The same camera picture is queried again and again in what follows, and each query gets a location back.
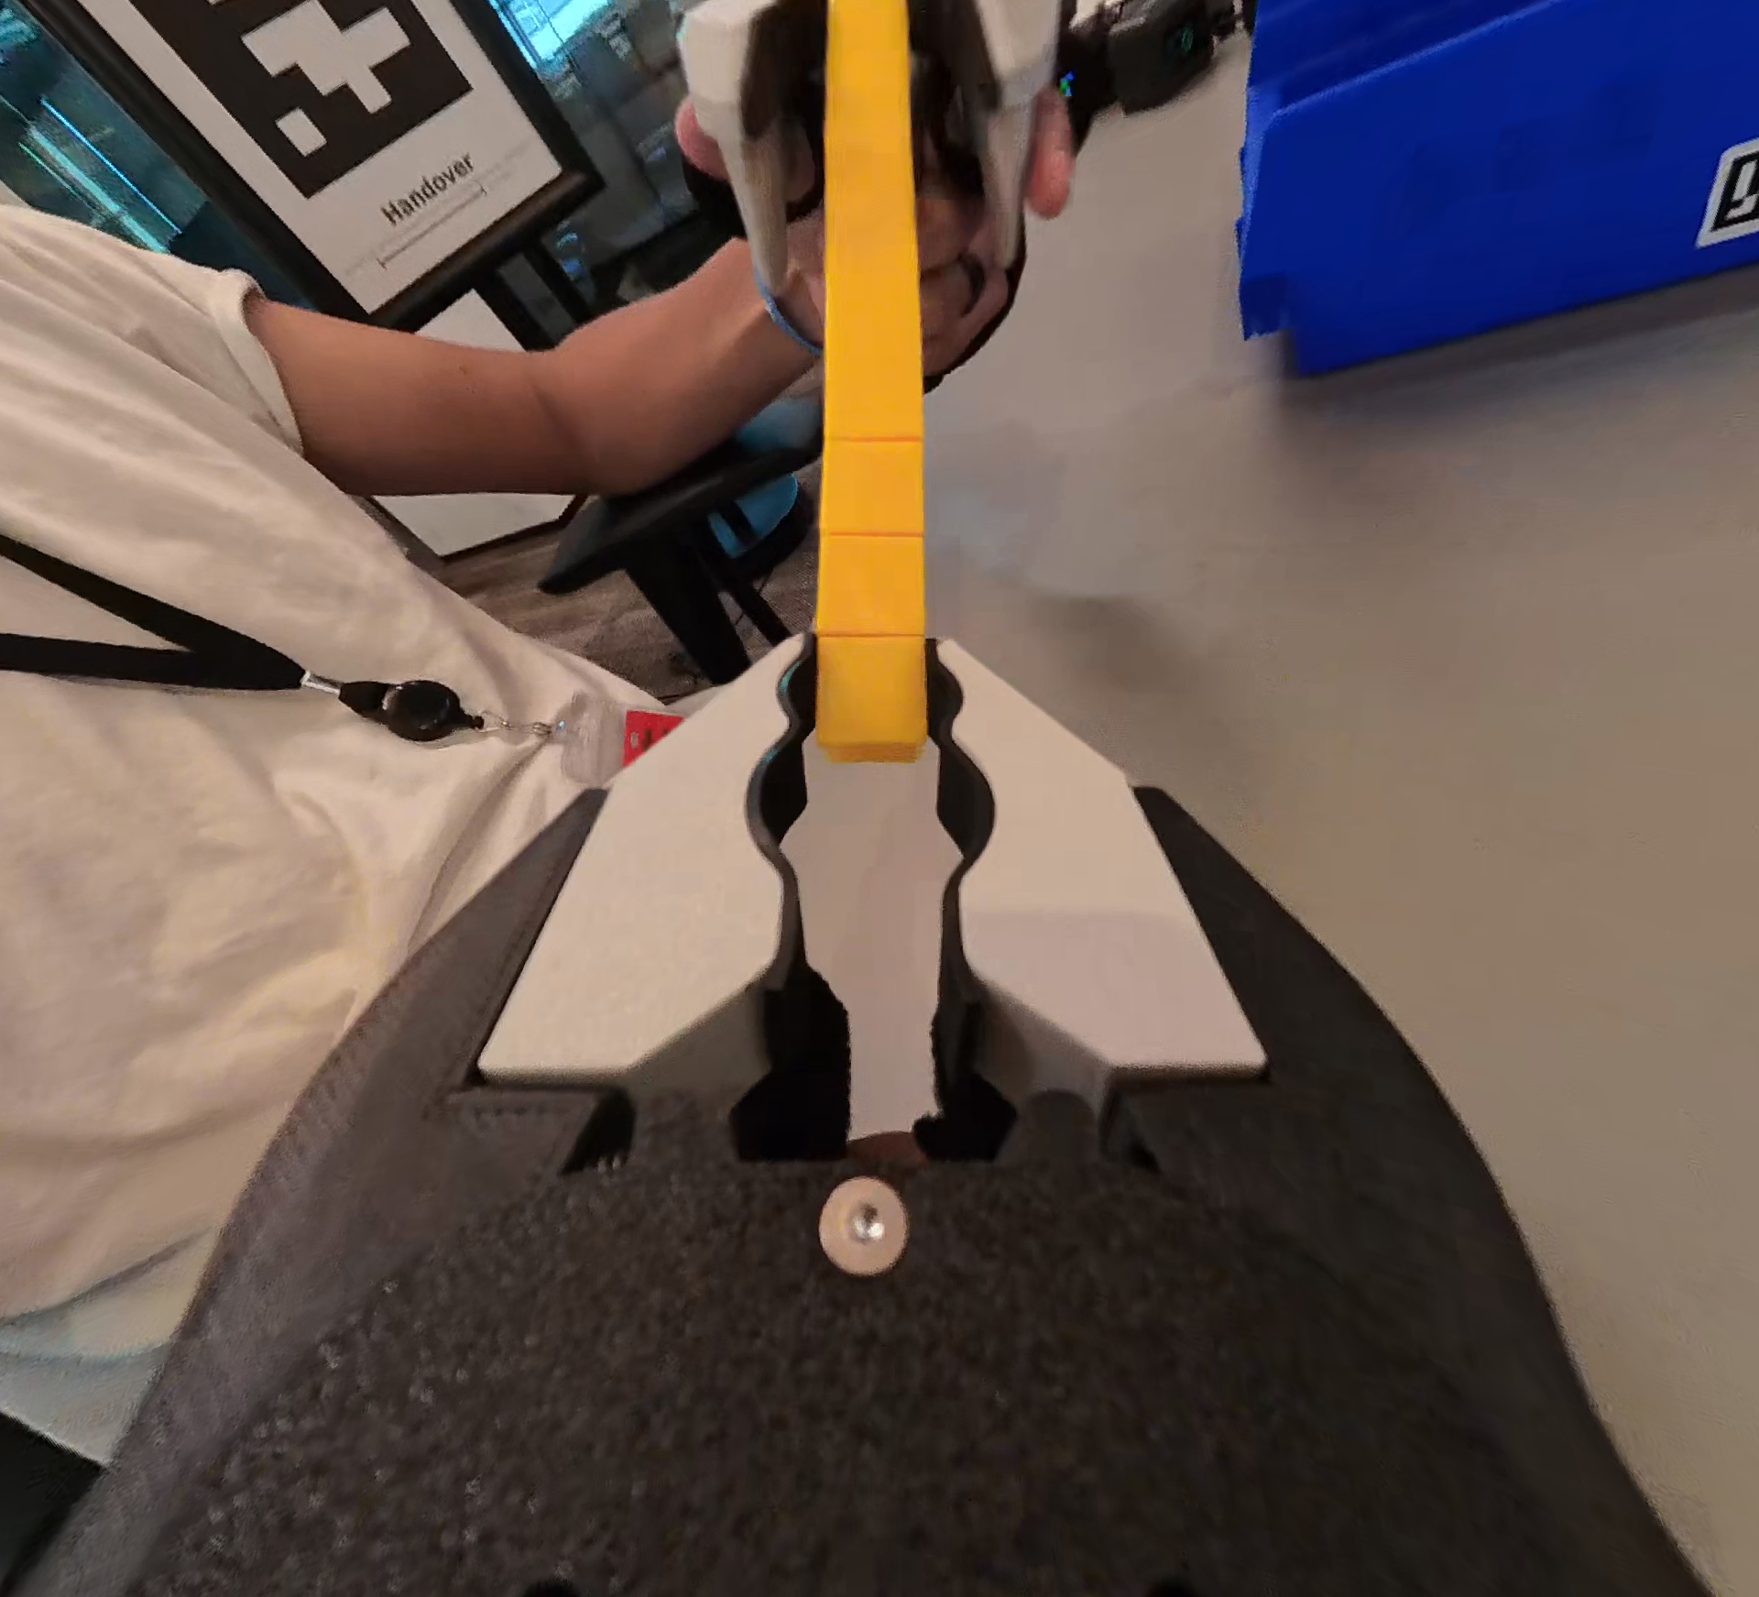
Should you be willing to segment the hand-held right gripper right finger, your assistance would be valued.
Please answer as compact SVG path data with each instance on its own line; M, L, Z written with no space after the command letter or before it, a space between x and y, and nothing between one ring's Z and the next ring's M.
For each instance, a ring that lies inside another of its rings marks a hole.
M928 647L939 897L934 1162L987 1162L1030 1103L1103 1132L1140 1090L1267 1061L1125 774L969 652Z

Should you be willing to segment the blue plastic bin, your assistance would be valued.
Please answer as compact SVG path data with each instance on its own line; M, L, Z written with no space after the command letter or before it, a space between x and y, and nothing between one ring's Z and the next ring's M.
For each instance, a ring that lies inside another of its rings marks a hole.
M1756 0L1258 0L1245 339L1304 376L1754 264Z

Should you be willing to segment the blue wristband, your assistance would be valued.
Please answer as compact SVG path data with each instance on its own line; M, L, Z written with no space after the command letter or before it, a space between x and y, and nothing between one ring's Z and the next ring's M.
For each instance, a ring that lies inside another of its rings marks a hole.
M768 323L796 350L818 363L823 358L823 271L792 264L772 280L755 255L750 257L750 268Z

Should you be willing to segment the yellow block stick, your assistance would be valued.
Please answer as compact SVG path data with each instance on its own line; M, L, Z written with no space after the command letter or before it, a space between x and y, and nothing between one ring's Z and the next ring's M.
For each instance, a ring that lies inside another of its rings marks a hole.
M823 483L816 735L838 764L926 742L919 264L906 0L825 0Z

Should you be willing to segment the blue chair base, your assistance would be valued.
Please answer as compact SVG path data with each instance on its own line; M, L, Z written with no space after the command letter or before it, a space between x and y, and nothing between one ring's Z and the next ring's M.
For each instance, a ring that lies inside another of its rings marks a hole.
M783 396L766 406L733 439L754 457L811 448L822 428L822 396L807 393ZM731 510L715 512L709 531L719 551L752 579L770 575L803 542L809 531L809 505L788 474L766 487L755 487L735 501Z

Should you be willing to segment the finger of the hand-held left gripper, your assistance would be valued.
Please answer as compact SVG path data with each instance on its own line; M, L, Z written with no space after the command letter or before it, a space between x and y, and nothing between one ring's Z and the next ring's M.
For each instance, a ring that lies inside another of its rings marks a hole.
M1059 32L1061 0L910 0L934 157L980 198L1000 268L1022 245L1035 104L1052 82Z
M823 63L823 0L702 0L680 28L695 120L719 152L757 280L777 290L805 91Z

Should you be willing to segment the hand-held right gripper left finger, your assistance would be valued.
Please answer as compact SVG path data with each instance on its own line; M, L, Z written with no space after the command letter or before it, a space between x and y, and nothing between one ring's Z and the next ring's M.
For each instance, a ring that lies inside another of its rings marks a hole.
M807 805L816 648L774 648L619 774L476 1059L485 1084L724 1112L735 1153L847 1145L847 1016L781 842Z

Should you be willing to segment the person's left forearm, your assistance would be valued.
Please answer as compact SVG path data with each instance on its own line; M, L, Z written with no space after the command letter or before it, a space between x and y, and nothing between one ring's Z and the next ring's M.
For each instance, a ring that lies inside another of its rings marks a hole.
M605 494L652 487L803 380L805 349L748 257L599 317L549 350L461 347L255 301L303 459L349 496Z

